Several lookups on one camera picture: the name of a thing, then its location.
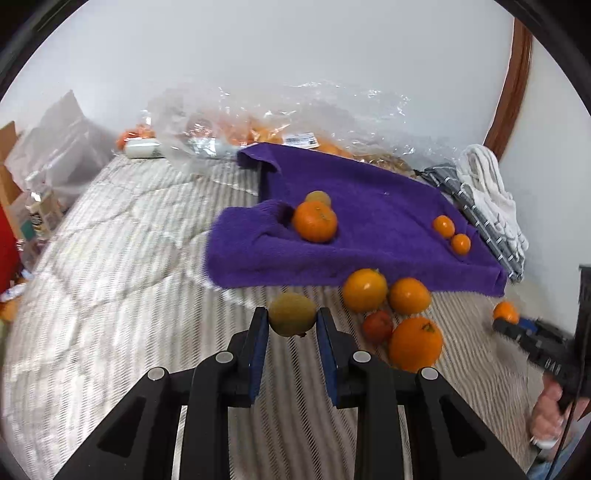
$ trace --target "bed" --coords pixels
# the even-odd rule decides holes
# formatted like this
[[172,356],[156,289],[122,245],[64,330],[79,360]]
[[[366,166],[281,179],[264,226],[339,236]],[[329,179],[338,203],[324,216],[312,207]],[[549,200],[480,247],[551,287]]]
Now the bed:
[[[164,158],[120,155],[77,201],[37,265],[2,373],[3,435],[32,479],[52,478],[150,368],[195,366],[248,328],[256,306],[287,289],[224,290],[203,270],[217,215],[228,206],[255,205],[257,191],[256,171],[234,162],[197,175]],[[343,308],[337,288],[289,289],[329,307],[338,329],[387,357],[365,343],[361,316]],[[509,287],[508,294],[518,292]],[[492,333],[497,301],[435,293],[426,315],[446,340],[436,368],[527,470],[535,452],[526,421],[541,374],[516,346]],[[315,333],[291,339],[270,334],[256,403],[230,410],[232,478],[352,478],[356,412],[332,407],[316,345]]]

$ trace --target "metal screw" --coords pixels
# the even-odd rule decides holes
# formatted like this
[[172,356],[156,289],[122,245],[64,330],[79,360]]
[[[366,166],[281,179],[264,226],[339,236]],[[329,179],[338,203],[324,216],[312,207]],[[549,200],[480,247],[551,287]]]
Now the metal screw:
[[232,355],[232,352],[219,352],[216,355],[216,362],[220,364],[227,364],[228,362],[231,362],[233,358],[234,355]]
[[164,368],[155,367],[148,371],[148,378],[150,380],[160,380],[164,376]]
[[425,380],[435,380],[439,376],[439,372],[434,368],[427,367],[421,370],[421,375]]
[[360,364],[366,364],[371,360],[371,355],[367,352],[364,352],[363,350],[357,350],[353,354],[353,360]]

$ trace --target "red tomato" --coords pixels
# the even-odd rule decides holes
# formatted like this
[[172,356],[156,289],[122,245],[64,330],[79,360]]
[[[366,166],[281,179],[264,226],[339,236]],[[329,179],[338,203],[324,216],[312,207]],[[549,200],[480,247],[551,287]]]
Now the red tomato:
[[365,317],[361,331],[368,342],[379,345],[392,336],[392,319],[387,312],[378,310]]

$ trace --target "blue gripper pad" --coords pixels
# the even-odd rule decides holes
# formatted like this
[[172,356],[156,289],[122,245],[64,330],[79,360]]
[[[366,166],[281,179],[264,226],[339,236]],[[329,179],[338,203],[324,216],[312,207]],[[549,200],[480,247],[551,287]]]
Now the blue gripper pad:
[[530,319],[527,319],[525,317],[519,318],[518,325],[525,330],[531,330],[533,333],[538,332],[538,327],[536,326],[536,324],[534,322],[532,322]]
[[320,359],[322,360],[322,370],[324,371],[324,382],[326,383],[326,393],[332,400],[334,406],[337,405],[336,389],[336,363],[330,346],[328,331],[324,317],[316,312],[316,339],[318,349],[320,350]]
[[252,354],[250,364],[251,382],[248,388],[248,395],[251,402],[254,402],[256,396],[261,390],[262,370],[265,366],[265,356],[267,354],[267,341],[269,339],[269,315],[265,311],[262,316],[261,325],[256,334],[255,349]]

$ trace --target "white wall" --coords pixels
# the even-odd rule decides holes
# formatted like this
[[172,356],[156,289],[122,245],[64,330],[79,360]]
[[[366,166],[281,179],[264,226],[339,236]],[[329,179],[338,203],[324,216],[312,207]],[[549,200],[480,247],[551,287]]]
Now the white wall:
[[543,289],[558,325],[574,331],[581,263],[591,263],[591,117],[544,47],[501,162],[530,241],[526,275]]
[[90,0],[25,65],[0,124],[30,126],[69,89],[120,131],[182,81],[327,79],[408,96],[409,131],[463,146],[488,130],[511,32],[492,0]]

